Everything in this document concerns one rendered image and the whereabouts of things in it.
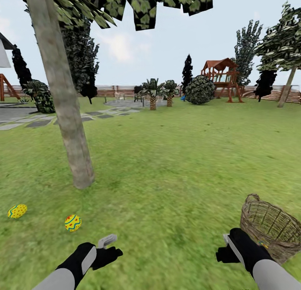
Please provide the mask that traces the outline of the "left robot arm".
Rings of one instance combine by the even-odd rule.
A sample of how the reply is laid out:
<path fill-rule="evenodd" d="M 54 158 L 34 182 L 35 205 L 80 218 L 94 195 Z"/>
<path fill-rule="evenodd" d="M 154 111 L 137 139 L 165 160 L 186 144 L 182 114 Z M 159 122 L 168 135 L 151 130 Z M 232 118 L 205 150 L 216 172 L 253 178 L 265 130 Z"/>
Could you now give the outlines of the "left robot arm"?
<path fill-rule="evenodd" d="M 106 247 L 115 241 L 117 235 L 110 234 L 99 240 L 97 248 L 92 244 L 79 246 L 66 261 L 32 290 L 76 290 L 89 268 L 97 270 L 123 254 L 120 249 Z"/>

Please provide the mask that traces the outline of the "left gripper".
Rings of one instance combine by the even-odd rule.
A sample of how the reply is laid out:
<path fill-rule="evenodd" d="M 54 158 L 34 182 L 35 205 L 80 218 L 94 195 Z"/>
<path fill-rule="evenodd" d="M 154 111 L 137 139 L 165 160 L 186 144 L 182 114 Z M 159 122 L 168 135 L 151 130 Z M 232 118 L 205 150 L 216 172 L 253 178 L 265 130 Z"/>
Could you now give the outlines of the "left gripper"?
<path fill-rule="evenodd" d="M 115 261 L 117 257 L 121 256 L 123 252 L 120 249 L 115 249 L 115 247 L 101 249 L 102 251 L 102 260 L 98 266 L 92 267 L 93 270 L 97 270 L 101 267 L 108 265 L 109 263 Z"/>

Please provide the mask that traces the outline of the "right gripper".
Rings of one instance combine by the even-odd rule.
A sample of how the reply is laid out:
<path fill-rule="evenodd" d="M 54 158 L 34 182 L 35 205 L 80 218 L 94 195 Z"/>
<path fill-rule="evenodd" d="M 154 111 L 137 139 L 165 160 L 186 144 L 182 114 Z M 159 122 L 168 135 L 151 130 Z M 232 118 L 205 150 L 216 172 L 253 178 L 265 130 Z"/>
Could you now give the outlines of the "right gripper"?
<path fill-rule="evenodd" d="M 220 247 L 218 252 L 216 253 L 217 261 L 222 261 L 223 263 L 239 263 L 240 260 L 237 257 L 234 257 L 232 253 L 230 253 L 229 245 L 226 247 Z"/>

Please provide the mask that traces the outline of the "easter egg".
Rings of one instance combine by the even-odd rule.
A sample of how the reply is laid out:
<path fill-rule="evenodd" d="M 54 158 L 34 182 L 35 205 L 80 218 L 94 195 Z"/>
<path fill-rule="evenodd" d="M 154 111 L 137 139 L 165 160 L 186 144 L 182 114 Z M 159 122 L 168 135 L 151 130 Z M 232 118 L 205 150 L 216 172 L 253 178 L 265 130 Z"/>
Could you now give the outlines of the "easter egg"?
<path fill-rule="evenodd" d="M 24 204 L 19 204 L 9 210 L 8 216 L 11 219 L 17 219 L 23 216 L 26 213 L 26 211 L 27 211 L 27 206 Z"/>
<path fill-rule="evenodd" d="M 82 220 L 79 216 L 70 215 L 65 221 L 66 229 L 69 231 L 76 231 L 82 224 Z"/>

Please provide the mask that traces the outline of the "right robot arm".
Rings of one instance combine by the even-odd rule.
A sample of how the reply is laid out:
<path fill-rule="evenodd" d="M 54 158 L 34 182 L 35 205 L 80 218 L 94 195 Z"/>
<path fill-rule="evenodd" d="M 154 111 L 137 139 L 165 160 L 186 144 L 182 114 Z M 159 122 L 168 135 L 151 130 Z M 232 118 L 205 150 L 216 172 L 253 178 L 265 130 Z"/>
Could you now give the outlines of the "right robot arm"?
<path fill-rule="evenodd" d="M 223 234 L 226 247 L 216 253 L 217 261 L 239 263 L 249 271 L 260 290 L 301 290 L 301 282 L 296 280 L 270 255 L 259 241 L 254 241 L 239 228 Z"/>

